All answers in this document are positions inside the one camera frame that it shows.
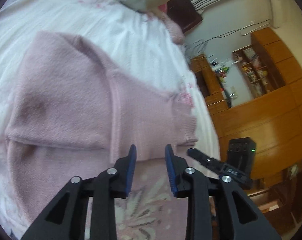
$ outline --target black wire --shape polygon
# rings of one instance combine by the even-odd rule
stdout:
[[[245,27],[245,28],[249,28],[249,27],[251,27],[251,26],[255,26],[255,25],[258,25],[258,24],[267,22],[267,21],[269,21],[269,20],[270,20],[270,19],[267,19],[267,20],[262,21],[262,22],[254,23],[254,24],[252,24],[252,25],[250,25],[250,26],[247,26],[247,27]],[[200,49],[197,50],[196,53],[199,53],[199,52],[205,50],[205,48],[206,48],[206,46],[207,46],[207,44],[208,44],[208,42],[209,42],[210,40],[213,40],[213,39],[220,39],[220,38],[227,37],[227,36],[229,36],[229,35],[231,35],[231,34],[233,34],[233,33],[236,33],[236,32],[238,32],[238,31],[240,31],[240,30],[244,30],[245,28],[239,28],[239,29],[236,29],[236,30],[233,30],[233,31],[229,31],[229,32],[227,32],[227,33],[223,33],[223,34],[220,34],[220,35],[218,35],[218,36],[209,38],[209,39],[206,40],[206,41],[197,40],[197,41],[194,42],[194,43],[198,43],[199,41],[201,41],[201,43],[198,44],[198,45],[196,45],[196,46],[194,46],[194,48],[193,48],[193,50],[192,50],[193,55],[195,54],[194,52],[195,52],[195,49],[196,49],[196,48],[200,48]]]

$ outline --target white bed sheet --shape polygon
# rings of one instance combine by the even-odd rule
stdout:
[[[100,46],[119,67],[161,90],[192,97],[197,116],[196,147],[219,158],[218,137],[183,47],[172,43],[165,25],[113,0],[8,0],[0,11],[0,224],[22,236],[27,225],[15,203],[6,164],[4,129],[11,113],[14,80],[35,33],[50,30],[82,35]],[[196,162],[190,163],[212,175]]]

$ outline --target metal bolt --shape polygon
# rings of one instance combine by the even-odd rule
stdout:
[[[192,167],[187,167],[185,169],[185,172],[188,173],[188,174],[193,174],[193,173],[195,173],[195,169],[193,169]]]
[[[118,171],[116,170],[116,168],[109,168],[109,169],[107,170],[107,172],[108,172],[108,174],[112,175],[112,174],[117,173]]]
[[[72,182],[73,184],[77,184],[77,183],[79,183],[80,181],[81,181],[81,178],[78,177],[78,176],[75,176],[75,177],[73,177],[73,178],[71,179],[71,182]]]
[[[222,180],[223,180],[224,182],[226,182],[226,183],[229,183],[232,179],[231,179],[230,176],[223,176],[223,177],[222,177]]]

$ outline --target white wall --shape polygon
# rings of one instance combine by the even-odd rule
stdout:
[[[186,35],[186,44],[189,47],[193,48],[193,43],[199,39],[207,40],[243,28],[251,24],[252,21],[258,23],[270,19],[271,9],[269,0],[223,0],[206,8],[202,17],[201,24],[190,30]],[[241,32],[243,34],[248,33],[258,26],[247,28]],[[231,58],[232,51],[249,44],[251,44],[250,35],[240,36],[240,32],[237,32],[225,38],[209,41],[204,53],[207,56],[214,54],[214,58],[217,57],[219,61],[225,61],[227,58]],[[238,94],[238,98],[233,100],[233,106],[252,99],[252,94],[236,66],[230,69],[226,81],[228,92],[232,93],[231,87],[235,87]]]
[[[274,29],[302,67],[302,11],[294,0],[281,0],[284,23]]]

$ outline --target pink sweater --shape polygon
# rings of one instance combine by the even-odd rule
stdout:
[[[193,146],[196,119],[173,93],[123,73],[80,36],[39,32],[21,64],[6,129],[14,190],[29,221],[75,175],[97,176],[137,147]]]

